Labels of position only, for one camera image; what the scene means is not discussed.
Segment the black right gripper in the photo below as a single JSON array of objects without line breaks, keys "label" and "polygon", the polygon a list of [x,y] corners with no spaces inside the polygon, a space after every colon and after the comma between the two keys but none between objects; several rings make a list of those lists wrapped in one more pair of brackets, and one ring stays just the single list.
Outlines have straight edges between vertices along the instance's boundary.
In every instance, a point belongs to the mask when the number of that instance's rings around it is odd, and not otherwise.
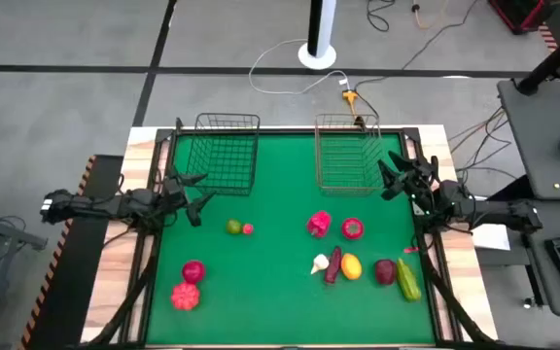
[{"label": "black right gripper", "polygon": [[418,156],[411,159],[393,151],[388,155],[400,172],[394,171],[382,159],[377,162],[384,185],[382,198],[391,200],[404,191],[424,214],[433,214],[437,206],[432,185],[440,182],[438,158]]}]

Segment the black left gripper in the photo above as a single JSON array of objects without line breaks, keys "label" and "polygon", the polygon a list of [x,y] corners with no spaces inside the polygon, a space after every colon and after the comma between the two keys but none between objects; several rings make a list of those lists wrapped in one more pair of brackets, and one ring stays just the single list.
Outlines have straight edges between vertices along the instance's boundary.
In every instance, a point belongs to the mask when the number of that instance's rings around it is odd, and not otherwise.
[{"label": "black left gripper", "polygon": [[181,174],[174,168],[165,171],[159,196],[159,209],[162,214],[174,214],[178,209],[186,207],[188,220],[193,227],[201,225],[201,210],[216,194],[211,192],[189,201],[186,187],[194,187],[204,180],[207,174]]}]

